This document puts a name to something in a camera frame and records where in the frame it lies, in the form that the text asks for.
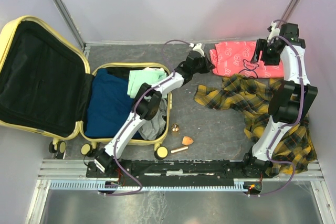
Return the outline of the mint green flowered cloth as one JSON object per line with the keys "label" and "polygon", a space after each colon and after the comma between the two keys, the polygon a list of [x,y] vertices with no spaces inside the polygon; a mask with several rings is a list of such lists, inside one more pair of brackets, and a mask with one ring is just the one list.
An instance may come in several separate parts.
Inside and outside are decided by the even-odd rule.
{"label": "mint green flowered cloth", "polygon": [[156,71],[131,70],[129,72],[127,95],[134,99],[143,83],[155,84],[167,77],[167,73]]}

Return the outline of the grey garment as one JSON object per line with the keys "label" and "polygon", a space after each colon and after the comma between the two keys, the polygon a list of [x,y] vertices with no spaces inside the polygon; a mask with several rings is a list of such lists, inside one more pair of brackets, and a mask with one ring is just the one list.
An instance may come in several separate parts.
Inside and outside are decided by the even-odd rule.
{"label": "grey garment", "polygon": [[162,99],[156,115],[149,121],[146,121],[139,129],[140,136],[144,140],[156,140],[166,127],[167,118],[167,99]]}

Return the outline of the blue garment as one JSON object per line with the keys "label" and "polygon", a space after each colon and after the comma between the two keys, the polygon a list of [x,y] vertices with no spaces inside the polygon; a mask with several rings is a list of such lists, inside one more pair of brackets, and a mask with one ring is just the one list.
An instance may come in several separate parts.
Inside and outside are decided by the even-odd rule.
{"label": "blue garment", "polygon": [[127,90],[128,81],[108,73],[106,68],[97,71],[87,110],[85,136],[110,138],[117,134],[133,105]]}

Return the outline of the white garment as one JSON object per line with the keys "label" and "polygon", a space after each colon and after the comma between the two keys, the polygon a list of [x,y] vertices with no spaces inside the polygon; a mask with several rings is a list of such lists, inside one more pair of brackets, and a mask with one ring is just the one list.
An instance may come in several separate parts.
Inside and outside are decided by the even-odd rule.
{"label": "white garment", "polygon": [[156,72],[166,73],[166,71],[163,68],[146,67],[146,68],[143,69],[143,71],[156,71]]}

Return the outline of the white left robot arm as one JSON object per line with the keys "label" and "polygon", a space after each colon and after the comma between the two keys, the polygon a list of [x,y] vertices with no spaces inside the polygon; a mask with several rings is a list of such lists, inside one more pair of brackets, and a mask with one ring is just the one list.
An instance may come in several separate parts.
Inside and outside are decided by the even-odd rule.
{"label": "white left robot arm", "polygon": [[115,137],[96,154],[94,163],[98,171],[105,177],[112,176],[116,171],[117,161],[125,147],[136,131],[146,121],[154,118],[162,98],[171,91],[190,82],[194,74],[209,73],[214,68],[215,66],[211,63],[209,54],[201,49],[192,50],[187,55],[186,60],[182,61],[165,79],[152,85],[142,84],[125,123],[118,130]]}

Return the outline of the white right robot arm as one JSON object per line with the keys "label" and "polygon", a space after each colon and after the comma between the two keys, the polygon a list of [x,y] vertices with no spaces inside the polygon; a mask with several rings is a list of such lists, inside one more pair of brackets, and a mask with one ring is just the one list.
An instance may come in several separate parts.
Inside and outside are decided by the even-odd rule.
{"label": "white right robot arm", "polygon": [[308,113],[318,89],[310,84],[305,68],[306,43],[299,37],[297,24],[274,20],[268,27],[269,36],[258,39],[251,59],[267,66],[283,65],[284,79],[270,100],[267,126],[257,143],[245,154],[241,172],[246,177],[263,174],[282,137],[298,125]]}

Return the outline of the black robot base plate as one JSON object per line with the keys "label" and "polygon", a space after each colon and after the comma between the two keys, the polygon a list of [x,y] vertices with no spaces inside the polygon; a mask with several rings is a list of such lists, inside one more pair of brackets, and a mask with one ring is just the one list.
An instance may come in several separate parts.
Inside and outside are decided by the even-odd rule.
{"label": "black robot base plate", "polygon": [[248,168],[243,162],[224,159],[189,161],[127,160],[122,167],[142,186],[218,186],[232,185],[234,179],[267,178],[265,172]]}

